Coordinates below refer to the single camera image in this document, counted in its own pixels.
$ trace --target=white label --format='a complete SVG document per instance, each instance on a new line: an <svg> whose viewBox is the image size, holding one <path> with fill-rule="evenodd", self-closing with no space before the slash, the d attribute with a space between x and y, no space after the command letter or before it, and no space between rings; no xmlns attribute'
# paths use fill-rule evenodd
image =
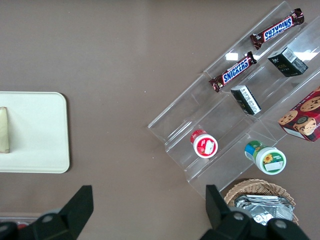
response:
<svg viewBox="0 0 320 240"><path fill-rule="evenodd" d="M283 129L290 135L296 136L298 138L305 139L305 137L298 131L293 131L293 130L285 128L285 127Z"/></svg>
<svg viewBox="0 0 320 240"><path fill-rule="evenodd" d="M297 56L289 49L287 48L286 50L283 51L282 53L283 56L285 56L285 58L290 62L292 63L296 58Z"/></svg>
<svg viewBox="0 0 320 240"><path fill-rule="evenodd" d="M269 171L281 169L283 165L284 165L283 161L278 161L278 162L265 164L264 167L269 172Z"/></svg>
<svg viewBox="0 0 320 240"><path fill-rule="evenodd" d="M213 152L213 149L214 149L214 145L215 143L210 141L210 140L207 140L206 141L206 144L205 144L205 150L204 150L204 153L205 154L211 154Z"/></svg>
<svg viewBox="0 0 320 240"><path fill-rule="evenodd" d="M253 113L257 114L258 112L260 112L261 110L260 110L258 104L256 103L255 99L253 98L253 96L249 92L248 88L246 86L243 86L243 88L241 89L241 92L242 92L242 95L245 98L246 102L250 105L250 108L253 111Z"/></svg>

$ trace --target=red cookie box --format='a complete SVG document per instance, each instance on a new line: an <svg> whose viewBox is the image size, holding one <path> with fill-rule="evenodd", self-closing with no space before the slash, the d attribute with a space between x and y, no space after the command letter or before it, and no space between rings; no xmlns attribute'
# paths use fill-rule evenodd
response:
<svg viewBox="0 0 320 240"><path fill-rule="evenodd" d="M314 142L320 138L320 86L278 120L288 134Z"/></svg>

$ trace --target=candy bar wrapper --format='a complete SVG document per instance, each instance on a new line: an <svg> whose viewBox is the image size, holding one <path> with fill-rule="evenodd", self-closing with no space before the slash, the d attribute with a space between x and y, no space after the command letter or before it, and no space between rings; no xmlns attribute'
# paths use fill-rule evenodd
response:
<svg viewBox="0 0 320 240"><path fill-rule="evenodd" d="M223 74L213 78L209 81L211 86L216 92L219 92L226 84L231 82L235 77L242 74L247 70L251 65L256 64L257 61L254 59L252 52L248 52L246 57L242 58L231 68L226 70Z"/></svg>
<svg viewBox="0 0 320 240"><path fill-rule="evenodd" d="M255 48L258 50L261 48L262 44L266 41L274 38L280 33L294 26L300 25L305 21L304 14L300 8L296 8L290 12L290 14L283 20L277 22L276 24L268 27L258 34L252 34L250 36L251 41Z"/></svg>
<svg viewBox="0 0 320 240"><path fill-rule="evenodd" d="M249 211L259 224L267 225L273 218L292 221L294 207L281 196L242 195L235 200L235 206Z"/></svg>

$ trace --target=brown floor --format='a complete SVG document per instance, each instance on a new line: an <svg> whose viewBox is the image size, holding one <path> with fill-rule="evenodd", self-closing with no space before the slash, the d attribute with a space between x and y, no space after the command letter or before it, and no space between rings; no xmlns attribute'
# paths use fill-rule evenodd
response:
<svg viewBox="0 0 320 240"><path fill-rule="evenodd" d="M43 213L91 184L95 210L79 239L199 239L210 228L205 200L147 125L280 3L0 1L1 91L65 95L71 152L63 174L0 173L0 213ZM288 3L306 22L320 12L317 0ZM319 145L288 136L283 173L241 176L287 189L311 239Z"/></svg>

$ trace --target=white tray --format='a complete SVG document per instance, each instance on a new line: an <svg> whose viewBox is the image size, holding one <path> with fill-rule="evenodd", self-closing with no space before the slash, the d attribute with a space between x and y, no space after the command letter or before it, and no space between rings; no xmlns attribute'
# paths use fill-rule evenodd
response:
<svg viewBox="0 0 320 240"><path fill-rule="evenodd" d="M54 173L70 165L67 103L58 92L0 91L7 107L10 153L0 153L0 172Z"/></svg>

